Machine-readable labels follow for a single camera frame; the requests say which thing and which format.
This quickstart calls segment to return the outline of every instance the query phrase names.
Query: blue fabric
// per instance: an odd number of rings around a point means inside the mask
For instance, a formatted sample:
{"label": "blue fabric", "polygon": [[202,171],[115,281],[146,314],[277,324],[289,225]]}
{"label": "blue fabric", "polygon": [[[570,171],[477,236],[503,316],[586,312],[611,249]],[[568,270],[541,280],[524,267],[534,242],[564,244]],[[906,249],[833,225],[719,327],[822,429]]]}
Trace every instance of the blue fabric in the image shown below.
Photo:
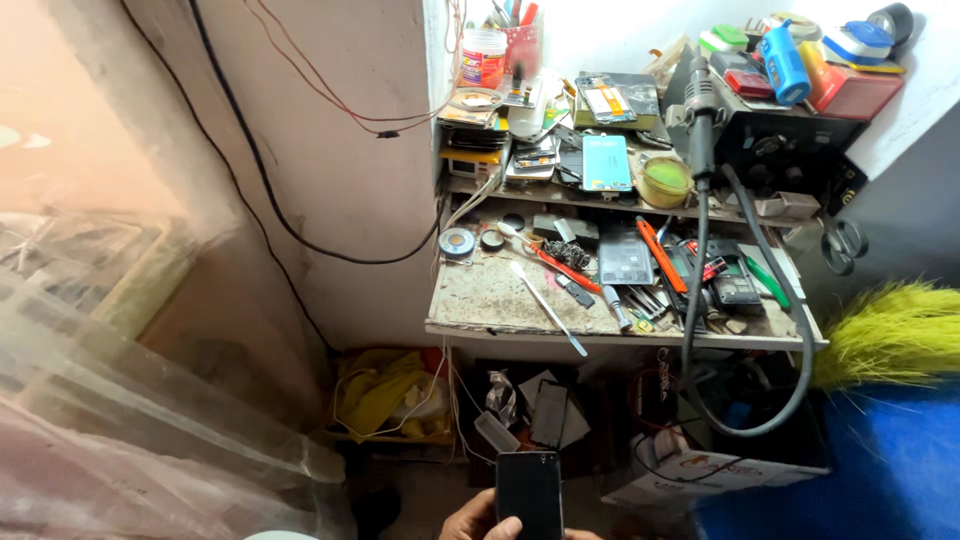
{"label": "blue fabric", "polygon": [[823,406],[833,474],[705,501],[706,538],[960,538],[960,381],[853,392]]}

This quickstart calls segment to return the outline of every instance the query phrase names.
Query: plastic jar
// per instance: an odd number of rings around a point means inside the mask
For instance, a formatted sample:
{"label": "plastic jar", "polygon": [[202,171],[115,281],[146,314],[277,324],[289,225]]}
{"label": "plastic jar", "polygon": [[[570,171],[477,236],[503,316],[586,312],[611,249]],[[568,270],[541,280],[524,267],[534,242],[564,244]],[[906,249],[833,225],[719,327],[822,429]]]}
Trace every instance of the plastic jar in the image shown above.
{"label": "plastic jar", "polygon": [[672,209],[693,190],[690,169],[673,158],[652,158],[643,164],[637,189],[643,200],[661,209]]}
{"label": "plastic jar", "polygon": [[507,35],[496,30],[468,28],[464,30],[464,86],[497,89],[503,80]]}

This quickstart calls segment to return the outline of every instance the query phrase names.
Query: phone screen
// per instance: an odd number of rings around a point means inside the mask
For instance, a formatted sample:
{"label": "phone screen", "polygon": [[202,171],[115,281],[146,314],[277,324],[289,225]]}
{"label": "phone screen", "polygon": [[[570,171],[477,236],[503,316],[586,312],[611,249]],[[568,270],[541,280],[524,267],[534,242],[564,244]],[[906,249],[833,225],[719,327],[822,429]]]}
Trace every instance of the phone screen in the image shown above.
{"label": "phone screen", "polygon": [[560,456],[516,452],[496,457],[496,519],[520,518],[517,540],[563,540]]}

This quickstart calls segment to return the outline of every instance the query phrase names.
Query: black tape roll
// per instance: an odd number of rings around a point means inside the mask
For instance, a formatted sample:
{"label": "black tape roll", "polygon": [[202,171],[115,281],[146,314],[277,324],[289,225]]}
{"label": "black tape roll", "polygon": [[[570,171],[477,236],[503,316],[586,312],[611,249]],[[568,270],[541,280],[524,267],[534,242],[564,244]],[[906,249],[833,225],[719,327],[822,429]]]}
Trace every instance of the black tape roll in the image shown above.
{"label": "black tape roll", "polygon": [[900,47],[913,34],[913,13],[900,2],[870,13],[867,22],[872,22],[887,31],[894,39],[894,48]]}

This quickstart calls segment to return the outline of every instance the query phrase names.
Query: workbench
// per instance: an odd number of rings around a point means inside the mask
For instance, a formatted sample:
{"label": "workbench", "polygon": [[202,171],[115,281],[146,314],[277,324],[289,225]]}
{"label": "workbench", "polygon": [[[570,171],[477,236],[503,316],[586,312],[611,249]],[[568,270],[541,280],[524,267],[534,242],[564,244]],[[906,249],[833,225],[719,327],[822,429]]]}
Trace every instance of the workbench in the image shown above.
{"label": "workbench", "polygon": [[[505,213],[518,213],[524,217],[529,231],[533,215],[544,210],[543,203],[502,199],[494,195],[474,209],[468,218],[462,219],[458,226],[471,229],[479,236]],[[724,222],[711,222],[710,225],[714,230],[723,228],[728,236],[739,236],[738,239],[746,244],[753,240],[745,225]],[[777,232],[767,228],[766,233],[772,246],[781,247]],[[426,331],[481,339],[565,342],[565,335],[510,268],[513,260],[520,262],[534,287],[581,343],[680,346],[683,341],[683,333],[672,310],[663,316],[665,320],[658,321],[663,330],[621,333],[601,295],[593,295],[596,302],[592,307],[579,305],[557,284],[554,279],[557,271],[529,254],[515,238],[508,238],[507,245],[492,254],[477,249],[472,264],[441,263],[425,321]],[[698,334],[694,346],[800,351],[803,340],[790,315],[781,310],[773,298],[763,298],[763,305],[763,314],[746,317],[747,329],[743,333]],[[809,316],[806,305],[804,310]],[[816,326],[813,330],[817,348],[826,347],[828,343]]]}

